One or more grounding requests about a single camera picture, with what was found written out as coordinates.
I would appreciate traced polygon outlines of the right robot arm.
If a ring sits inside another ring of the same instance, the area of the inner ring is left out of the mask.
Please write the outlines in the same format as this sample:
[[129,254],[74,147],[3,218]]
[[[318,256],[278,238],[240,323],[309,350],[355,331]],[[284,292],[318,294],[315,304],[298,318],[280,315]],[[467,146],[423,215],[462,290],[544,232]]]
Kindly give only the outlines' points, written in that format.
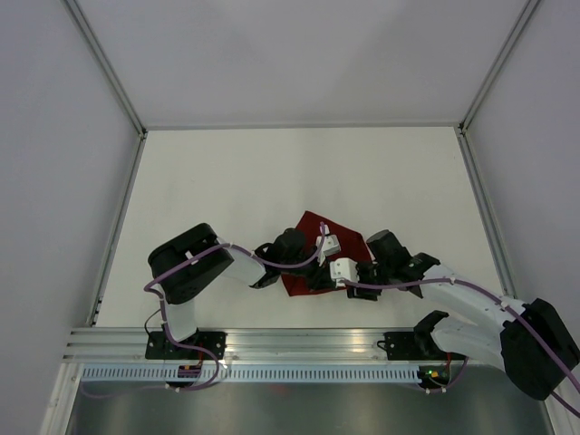
[[547,301],[537,298],[526,303],[496,295],[434,256],[411,255],[389,230],[370,237],[367,246],[372,261],[336,260],[331,276],[349,295],[370,297],[397,289],[440,305],[413,328],[419,355],[433,359],[451,353],[493,366],[539,401],[563,380],[579,384],[573,374],[579,348]]

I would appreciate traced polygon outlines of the dark red cloth napkin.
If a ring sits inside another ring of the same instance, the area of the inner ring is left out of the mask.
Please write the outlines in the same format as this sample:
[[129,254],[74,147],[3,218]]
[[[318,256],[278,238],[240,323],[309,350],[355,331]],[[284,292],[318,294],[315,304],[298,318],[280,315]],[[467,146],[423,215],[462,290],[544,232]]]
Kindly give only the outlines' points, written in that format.
[[322,217],[314,212],[305,211],[296,229],[302,231],[305,236],[305,246],[303,252],[305,257],[309,257],[314,251],[317,238],[320,236],[319,224],[324,222],[329,229],[331,236],[337,236],[340,251],[327,256],[322,267],[318,266],[318,261],[312,263],[317,270],[314,275],[302,277],[297,275],[282,274],[282,281],[286,292],[290,296],[299,295],[319,295],[335,291],[334,281],[330,278],[328,266],[331,261],[340,258],[350,258],[355,262],[371,262],[372,257],[361,233],[333,222],[328,217]]

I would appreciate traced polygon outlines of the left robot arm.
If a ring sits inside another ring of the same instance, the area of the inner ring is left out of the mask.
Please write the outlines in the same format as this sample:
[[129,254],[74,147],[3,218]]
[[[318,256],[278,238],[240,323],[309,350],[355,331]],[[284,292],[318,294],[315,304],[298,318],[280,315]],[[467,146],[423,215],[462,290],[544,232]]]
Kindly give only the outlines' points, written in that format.
[[149,255],[152,280],[144,291],[159,299],[167,349],[187,359],[198,348],[193,301],[219,277],[254,289],[273,285],[281,276],[303,278],[314,289],[333,287],[327,263],[340,250],[338,237],[325,223],[319,225],[319,236],[310,248],[304,232],[288,228],[274,242],[254,251],[226,242],[202,223]]

